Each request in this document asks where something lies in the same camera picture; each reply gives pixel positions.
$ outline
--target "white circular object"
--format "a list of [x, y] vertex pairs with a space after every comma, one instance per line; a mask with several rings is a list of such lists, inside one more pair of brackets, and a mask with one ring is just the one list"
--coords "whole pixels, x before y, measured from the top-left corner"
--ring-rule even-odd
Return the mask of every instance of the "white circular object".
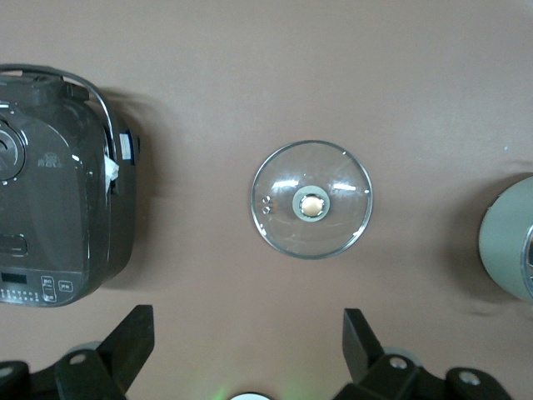
[[471, 371], [462, 371], [459, 374], [459, 379], [463, 381], [463, 383], [466, 383], [467, 385], [471, 386], [480, 386], [481, 380]]
[[12, 367], [4, 367], [0, 369], [0, 378], [8, 377], [13, 373], [14, 369]]
[[505, 190], [487, 211], [479, 246], [486, 271], [507, 292], [533, 303], [533, 177]]
[[318, 196], [305, 196], [301, 200], [301, 212], [307, 217], [318, 217], [324, 211], [324, 200]]
[[270, 398], [258, 393], [243, 393], [232, 397], [231, 400], [271, 400]]
[[84, 363], [85, 360], [87, 360], [87, 356], [83, 353], [79, 353], [73, 356], [70, 360], [68, 360], [68, 362], [70, 363], [70, 365], [76, 365]]

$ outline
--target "white label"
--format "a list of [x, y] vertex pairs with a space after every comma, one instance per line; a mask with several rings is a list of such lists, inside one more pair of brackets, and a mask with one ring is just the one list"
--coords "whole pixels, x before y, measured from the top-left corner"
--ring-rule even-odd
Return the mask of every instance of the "white label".
[[132, 137], [129, 133], [120, 134], [120, 147], [122, 148], [122, 160], [132, 159]]

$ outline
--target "brown surface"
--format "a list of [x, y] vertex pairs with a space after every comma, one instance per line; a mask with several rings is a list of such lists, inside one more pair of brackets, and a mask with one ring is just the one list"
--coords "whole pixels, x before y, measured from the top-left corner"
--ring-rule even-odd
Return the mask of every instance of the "brown surface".
[[[0, 306], [0, 359], [34, 369], [138, 303], [157, 344], [129, 396], [322, 400], [348, 381], [343, 308], [438, 376], [468, 365], [531, 398], [533, 312], [485, 274], [488, 205], [533, 168], [529, 0], [4, 2], [1, 62], [107, 88], [143, 140], [127, 270], [69, 307]], [[252, 222], [252, 179], [301, 139], [365, 164], [374, 213], [301, 261]]]

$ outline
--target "logo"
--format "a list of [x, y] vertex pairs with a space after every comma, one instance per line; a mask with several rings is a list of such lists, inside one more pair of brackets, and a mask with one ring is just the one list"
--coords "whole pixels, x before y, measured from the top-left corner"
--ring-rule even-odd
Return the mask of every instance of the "logo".
[[37, 166], [41, 168], [63, 168], [61, 160], [54, 152], [47, 152], [37, 161]]

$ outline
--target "digital display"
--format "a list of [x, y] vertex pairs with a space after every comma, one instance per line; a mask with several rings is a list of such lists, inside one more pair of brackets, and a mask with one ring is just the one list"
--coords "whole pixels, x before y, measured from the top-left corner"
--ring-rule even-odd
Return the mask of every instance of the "digital display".
[[2, 282], [6, 283], [22, 283], [27, 284], [26, 275], [18, 273], [4, 273], [2, 272]]

